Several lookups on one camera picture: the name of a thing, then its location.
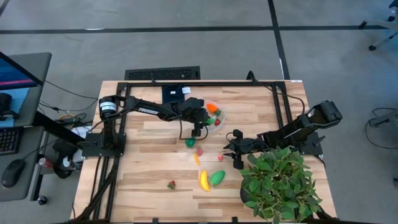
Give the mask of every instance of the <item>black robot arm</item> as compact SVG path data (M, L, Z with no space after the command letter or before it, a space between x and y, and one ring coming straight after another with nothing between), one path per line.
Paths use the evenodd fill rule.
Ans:
M116 104L124 102L123 109L116 111ZM194 124L192 136L200 136L201 129L206 125L208 113L204 109L205 102L197 98L189 98L183 103L153 103L137 99L133 96L123 97L119 95L105 96L99 100L99 116L104 123L102 130L103 149L118 147L118 134L115 130L115 120L127 114L137 111L157 116L163 121L175 121L181 119Z
M234 159L235 168L243 169L242 155L264 152L275 149L277 146L281 149L287 146L303 146L306 144L308 136L318 128L326 129L335 126L342 118L334 102L324 101L319 105L315 105L307 113L301 114L283 128L258 134L256 139L243 138L241 131L234 130L232 134L235 138L230 140L229 144L224 147L224 149L230 149L233 152L224 155Z

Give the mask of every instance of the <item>black keyboard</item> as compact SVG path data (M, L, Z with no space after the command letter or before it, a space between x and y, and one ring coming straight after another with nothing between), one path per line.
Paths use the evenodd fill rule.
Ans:
M18 152L23 128L0 129L0 156Z
M150 68L126 70L125 80L199 80L200 68L175 67L175 68Z

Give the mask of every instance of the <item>yellow toy banana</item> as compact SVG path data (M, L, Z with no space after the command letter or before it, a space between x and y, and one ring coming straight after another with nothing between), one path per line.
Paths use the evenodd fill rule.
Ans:
M203 171L200 173L199 184L200 184L200 187L201 187L203 190L211 191L211 190L210 190L209 183L207 182L207 170L203 170Z

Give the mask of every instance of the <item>wooden tabletop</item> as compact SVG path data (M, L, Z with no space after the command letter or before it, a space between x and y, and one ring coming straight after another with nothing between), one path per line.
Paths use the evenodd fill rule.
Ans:
M99 96L114 95L117 84L117 81L103 82ZM307 110L303 83L286 81L286 87L287 94L303 99ZM131 90L131 95L136 98L162 103L161 87L134 87ZM278 129L272 92L261 86L201 86L191 87L191 90L192 93L185 98L214 101L227 116L225 125L218 132L210 133L204 141L196 143L195 147L203 150L203 155L199 157L201 166L197 166L193 156L196 150L187 149L184 141L178 140L178 121L168 123L149 114L129 113L125 128L126 150L119 164L111 222L151 222L153 218L159 218L160 222L230 222L231 217L238 217L242 222L263 221L259 217L254 218L252 209L243 205L239 197L243 178L233 168L232 159L224 157L220 162L218 155L226 152L223 149L228 143L225 136L234 129L241 130L247 138ZM279 101L284 124L287 124L281 96ZM302 105L291 98L289 103L295 118L301 113ZM97 107L94 124L99 121ZM100 132L101 128L98 126L96 132ZM192 124L183 123L183 138L189 137L192 128ZM321 206L335 216L323 164L313 156L304 156L304 159L317 181L315 188L323 199ZM95 157L84 162L75 197L76 215L90 201L96 163ZM205 192L199 186L198 178L203 169L208 171L209 176L218 170L226 172L222 183L212 187L211 192ZM175 190L167 188L171 180L177 185ZM104 217L105 207L106 200L103 200L100 218Z

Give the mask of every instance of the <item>gray carpet floor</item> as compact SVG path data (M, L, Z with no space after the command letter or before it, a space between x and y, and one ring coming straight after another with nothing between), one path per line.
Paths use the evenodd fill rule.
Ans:
M364 19L385 20L391 14L388 0L274 3L280 26L356 26ZM271 25L266 0L10 0L0 16L0 30ZM392 184L398 177L398 151L372 146L364 135L373 108L398 107L398 40L368 50L387 32L280 32L291 79L303 80L311 105L333 100L344 117L337 127L319 131L326 136L322 143L326 172L342 220L398 220L398 189ZM8 55L51 52L47 79L87 96L98 96L103 80L122 80L125 69L134 68L199 65L202 79L242 79L249 70L258 79L282 79L272 30L0 34L0 50ZM44 86L42 100L69 109L90 104L49 85ZM89 118L94 111L86 111ZM45 112L51 118L59 116ZM396 134L389 125L369 130L371 139L383 146L398 146ZM68 220L78 178L46 175L40 192L49 198L45 206L27 199L0 202L0 224Z

